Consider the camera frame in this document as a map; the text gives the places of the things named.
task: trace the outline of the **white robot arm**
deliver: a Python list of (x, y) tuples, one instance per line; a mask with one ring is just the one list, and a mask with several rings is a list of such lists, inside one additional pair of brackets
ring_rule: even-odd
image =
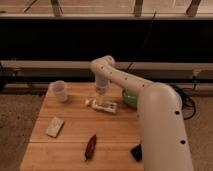
[(180, 96), (169, 85), (119, 71), (114, 66), (111, 56), (92, 61), (96, 92), (104, 94), (112, 81), (138, 97), (145, 171), (193, 171)]

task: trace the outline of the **wooden tabletop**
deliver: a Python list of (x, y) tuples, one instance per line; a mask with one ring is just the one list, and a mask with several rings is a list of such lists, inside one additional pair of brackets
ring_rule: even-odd
[[(69, 100), (60, 103), (47, 91), (21, 171), (143, 171), (130, 150), (140, 143), (136, 110), (122, 102), (122, 90), (111, 84), (106, 100), (118, 103), (117, 114), (96, 111), (85, 105), (95, 97), (94, 83), (68, 83)], [(65, 124), (57, 138), (45, 134), (53, 117)], [(88, 140), (97, 135), (94, 157), (85, 162)]]

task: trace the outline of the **cable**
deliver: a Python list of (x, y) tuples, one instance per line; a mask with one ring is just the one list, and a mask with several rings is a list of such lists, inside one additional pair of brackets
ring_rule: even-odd
[(174, 88), (174, 90), (180, 95), (182, 102), (183, 102), (183, 109), (186, 107), (191, 107), (193, 109), (193, 112), (190, 116), (188, 117), (184, 117), (184, 120), (189, 120), (191, 118), (194, 117), (194, 115), (197, 112), (196, 109), (196, 105), (193, 99), (191, 99), (191, 97), (189, 97), (189, 95), (187, 95), (181, 88), (179, 88), (176, 85), (171, 84), (170, 85), (172, 88)]
[(2, 76), (4, 77), (4, 80), (6, 83), (8, 83), (8, 80), (7, 80), (7, 77), (6, 77), (6, 74), (5, 74), (5, 70), (4, 70), (4, 67), (0, 61), (0, 67), (1, 67), (1, 73), (2, 73)]
[(25, 82), (25, 83), (28, 85), (28, 90), (29, 90), (29, 93), (31, 94), (31, 92), (32, 92), (33, 89), (34, 89), (34, 86), (33, 86), (33, 84), (31, 83), (29, 77), (24, 76), (23, 73), (20, 74), (19, 77), (23, 80), (23, 82)]
[(155, 11), (153, 17), (152, 17), (152, 20), (151, 20), (151, 23), (150, 23), (150, 26), (149, 26), (149, 29), (147, 31), (147, 34), (146, 34), (146, 37), (140, 47), (140, 49), (137, 51), (135, 57), (133, 58), (132, 62), (130, 62), (130, 64), (128, 65), (128, 67), (126, 68), (125, 72), (128, 72), (129, 69), (131, 68), (131, 66), (133, 65), (133, 63), (137, 60), (138, 56), (141, 54), (141, 52), (143, 51), (144, 47), (146, 46), (148, 40), (149, 40), (149, 37), (151, 35), (151, 32), (152, 32), (152, 27), (153, 27), (153, 22), (155, 20), (155, 16), (157, 14), (157, 11)]
[(182, 88), (182, 90), (187, 90), (187, 91), (195, 91), (197, 87), (197, 77), (193, 76), (193, 87), (192, 88)]

